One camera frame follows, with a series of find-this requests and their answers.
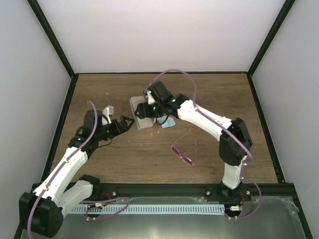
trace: wooden floor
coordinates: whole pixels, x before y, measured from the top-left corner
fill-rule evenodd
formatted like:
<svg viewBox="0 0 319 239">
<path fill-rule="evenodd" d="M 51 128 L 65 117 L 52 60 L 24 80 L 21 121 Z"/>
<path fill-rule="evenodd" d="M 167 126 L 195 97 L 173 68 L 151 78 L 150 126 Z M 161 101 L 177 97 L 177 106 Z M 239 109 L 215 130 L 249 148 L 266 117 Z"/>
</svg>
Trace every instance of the wooden floor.
<svg viewBox="0 0 319 239">
<path fill-rule="evenodd" d="M 245 169 L 245 177 L 257 183 L 277 183 L 265 137 L 245 74 L 196 74 L 197 103 L 230 119 L 242 118 L 253 140 L 254 161 Z M 114 106 L 114 118 L 124 115 L 133 118 L 129 99 L 142 95 L 143 89 L 155 77 L 153 74 L 96 74 L 80 75 L 64 124 L 52 169 L 61 160 L 76 129 L 83 124 L 91 100 L 102 110 Z M 191 81 L 184 75 L 164 75 L 161 79 L 174 95 L 193 94 Z M 192 131 L 176 146 L 183 155 L 197 160 L 189 167 L 177 157 L 170 145 L 180 136 Z M 218 156 L 218 142 L 194 125 L 176 120 L 174 127 L 131 130 L 113 139 L 109 146 L 97 149 L 77 172 L 73 181 L 83 174 L 102 182 L 126 183 L 218 183 L 224 173 L 224 163 Z"/>
</svg>

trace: black wire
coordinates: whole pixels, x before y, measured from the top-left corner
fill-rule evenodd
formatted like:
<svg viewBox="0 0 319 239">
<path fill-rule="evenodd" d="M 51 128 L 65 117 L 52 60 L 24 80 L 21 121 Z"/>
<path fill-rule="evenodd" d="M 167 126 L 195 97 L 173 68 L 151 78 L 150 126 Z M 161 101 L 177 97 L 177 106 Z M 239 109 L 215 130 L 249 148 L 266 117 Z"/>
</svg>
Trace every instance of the black wire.
<svg viewBox="0 0 319 239">
<path fill-rule="evenodd" d="M 76 130 L 75 135 L 78 135 L 82 129 L 83 129 L 83 126 L 79 127 L 79 128 Z"/>
<path fill-rule="evenodd" d="M 158 125 L 165 124 L 166 121 L 168 120 L 168 117 L 169 117 L 169 116 L 166 116 L 166 119 L 163 121 L 163 123 L 158 123 L 158 117 L 156 117 L 155 122 L 156 122 Z"/>
<path fill-rule="evenodd" d="M 109 119 L 108 119 L 104 114 L 102 114 L 102 117 L 103 117 L 104 119 L 106 119 L 106 121 L 107 121 L 108 123 L 110 123 L 110 122 L 109 122 Z"/>
<path fill-rule="evenodd" d="M 112 143 L 112 139 L 110 139 L 111 140 L 111 142 L 110 143 L 107 143 L 107 144 L 104 144 L 104 145 L 101 145 L 101 146 L 99 146 L 99 147 L 97 147 L 97 148 L 101 148 L 101 147 L 104 147 L 104 146 L 108 146 L 108 145 L 110 145 L 111 143 Z"/>
</svg>

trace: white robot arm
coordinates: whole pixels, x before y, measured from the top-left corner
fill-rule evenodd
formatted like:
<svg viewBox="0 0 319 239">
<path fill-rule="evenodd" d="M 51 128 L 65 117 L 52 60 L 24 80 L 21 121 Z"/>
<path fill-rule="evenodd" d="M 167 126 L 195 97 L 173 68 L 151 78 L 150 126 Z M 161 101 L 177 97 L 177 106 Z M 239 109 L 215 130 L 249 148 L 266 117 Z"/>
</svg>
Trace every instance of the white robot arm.
<svg viewBox="0 0 319 239">
<path fill-rule="evenodd" d="M 133 119 L 125 116 L 121 116 L 120 121 L 111 120 L 112 114 L 113 107 L 106 107 L 103 112 L 97 111 L 97 126 L 94 130 L 95 114 L 93 110 L 88 111 L 83 126 L 71 139 L 55 169 L 32 193 L 24 193 L 20 197 L 19 214 L 23 228 L 27 229 L 29 215 L 35 209 L 31 217 L 32 232 L 51 238 L 59 231 L 65 216 L 77 204 L 87 198 L 94 200 L 100 195 L 100 180 L 88 175 L 83 175 L 72 188 L 65 190 L 75 173 L 99 147 L 100 141 L 112 140 L 127 132 L 134 123 Z"/>
<path fill-rule="evenodd" d="M 247 159 L 247 154 L 220 126 L 204 117 L 198 110 L 228 129 L 249 150 L 252 140 L 242 119 L 231 120 L 200 106 L 195 108 L 192 100 L 182 94 L 174 97 L 160 81 L 148 87 L 147 98 L 147 102 L 138 104 L 135 116 L 143 119 L 172 115 L 208 132 L 220 142 L 219 155 L 225 162 L 223 185 L 230 190 L 235 190 L 240 185 L 242 164 Z"/>
</svg>

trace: pink eyeglasses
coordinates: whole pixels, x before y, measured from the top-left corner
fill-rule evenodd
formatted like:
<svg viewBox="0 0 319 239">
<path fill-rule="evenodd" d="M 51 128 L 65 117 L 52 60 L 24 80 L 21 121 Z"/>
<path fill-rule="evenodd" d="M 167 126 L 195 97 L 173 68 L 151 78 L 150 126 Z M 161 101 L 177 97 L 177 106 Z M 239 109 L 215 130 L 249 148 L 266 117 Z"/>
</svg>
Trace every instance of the pink eyeglasses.
<svg viewBox="0 0 319 239">
<path fill-rule="evenodd" d="M 194 166 L 196 163 L 196 158 L 197 158 L 197 139 L 195 138 L 195 160 L 191 160 L 188 157 L 184 157 L 182 156 L 181 152 L 174 146 L 174 144 L 177 143 L 177 141 L 179 141 L 181 138 L 183 138 L 184 136 L 186 136 L 189 132 L 187 132 L 186 134 L 184 134 L 182 137 L 178 138 L 171 146 L 170 148 L 173 150 L 173 152 L 179 156 L 185 163 L 187 163 L 188 166 Z"/>
</svg>

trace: white wall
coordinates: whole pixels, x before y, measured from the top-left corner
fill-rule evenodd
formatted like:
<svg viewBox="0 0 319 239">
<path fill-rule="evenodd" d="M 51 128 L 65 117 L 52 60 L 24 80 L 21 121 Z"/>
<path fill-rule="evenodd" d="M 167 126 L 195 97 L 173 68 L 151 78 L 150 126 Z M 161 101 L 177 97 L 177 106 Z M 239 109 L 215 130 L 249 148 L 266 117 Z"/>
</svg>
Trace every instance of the white wall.
<svg viewBox="0 0 319 239">
<path fill-rule="evenodd" d="M 39 182 L 70 78 L 26 0 L 0 1 L 0 232 Z"/>
<path fill-rule="evenodd" d="M 319 1 L 296 1 L 253 76 L 283 172 L 319 238 Z"/>
<path fill-rule="evenodd" d="M 247 71 L 284 0 L 39 0 L 74 71 Z"/>
</svg>

